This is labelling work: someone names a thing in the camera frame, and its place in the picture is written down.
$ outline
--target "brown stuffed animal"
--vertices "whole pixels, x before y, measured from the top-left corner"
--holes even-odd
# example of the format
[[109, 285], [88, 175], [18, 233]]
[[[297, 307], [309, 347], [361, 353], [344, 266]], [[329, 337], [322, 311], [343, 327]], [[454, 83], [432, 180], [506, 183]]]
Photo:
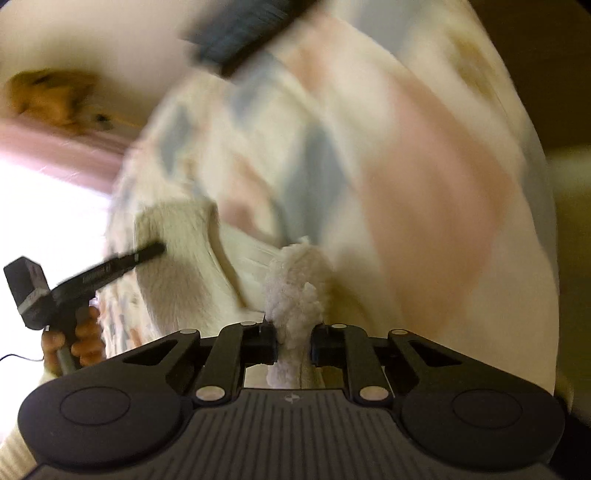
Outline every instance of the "brown stuffed animal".
[[8, 82], [8, 96], [17, 115], [27, 115], [79, 135], [82, 101], [92, 93], [98, 76], [76, 70], [21, 72]]

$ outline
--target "ceiling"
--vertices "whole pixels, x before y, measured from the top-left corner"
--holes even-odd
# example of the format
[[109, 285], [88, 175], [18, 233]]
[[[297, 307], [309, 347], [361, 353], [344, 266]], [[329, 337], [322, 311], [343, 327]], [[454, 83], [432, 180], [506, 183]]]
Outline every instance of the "ceiling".
[[0, 83], [23, 70], [91, 70], [101, 75], [100, 101], [143, 124], [189, 69], [191, 47], [180, 37], [203, 4], [10, 0], [0, 9]]

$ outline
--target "window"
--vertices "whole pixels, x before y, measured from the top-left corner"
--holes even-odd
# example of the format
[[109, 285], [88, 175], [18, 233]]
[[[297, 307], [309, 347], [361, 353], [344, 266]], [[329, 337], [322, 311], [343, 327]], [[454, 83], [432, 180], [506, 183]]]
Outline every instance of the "window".
[[[43, 173], [0, 161], [0, 267], [25, 256], [41, 264], [50, 287], [102, 260], [109, 198]], [[41, 332], [28, 330], [0, 274], [0, 356], [42, 357]], [[43, 363], [0, 362], [0, 441]]]

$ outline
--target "human hand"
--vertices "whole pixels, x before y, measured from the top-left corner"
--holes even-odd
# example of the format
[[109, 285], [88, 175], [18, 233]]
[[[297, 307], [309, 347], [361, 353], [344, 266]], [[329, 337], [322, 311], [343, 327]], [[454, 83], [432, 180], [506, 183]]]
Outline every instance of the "human hand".
[[[105, 359], [105, 343], [100, 337], [102, 328], [98, 324], [100, 312], [95, 307], [88, 308], [88, 319], [76, 327], [78, 342], [72, 345], [72, 355], [80, 357], [80, 365], [88, 367]], [[41, 348], [46, 370], [54, 375], [61, 375], [57, 351], [64, 346], [66, 338], [58, 331], [43, 332]]]

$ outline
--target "thin wire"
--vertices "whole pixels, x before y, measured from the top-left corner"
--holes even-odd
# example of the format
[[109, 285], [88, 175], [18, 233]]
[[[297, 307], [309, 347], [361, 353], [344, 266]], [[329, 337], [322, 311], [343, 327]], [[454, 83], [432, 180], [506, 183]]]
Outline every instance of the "thin wire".
[[4, 355], [3, 357], [0, 357], [0, 362], [2, 360], [4, 360], [5, 358], [8, 358], [9, 356], [15, 356], [17, 358], [22, 358], [23, 360], [29, 360], [30, 362], [43, 362], [43, 358], [36, 360], [36, 359], [32, 359], [32, 358], [27, 358], [26, 356], [17, 355], [15, 353], [9, 353], [8, 355]]

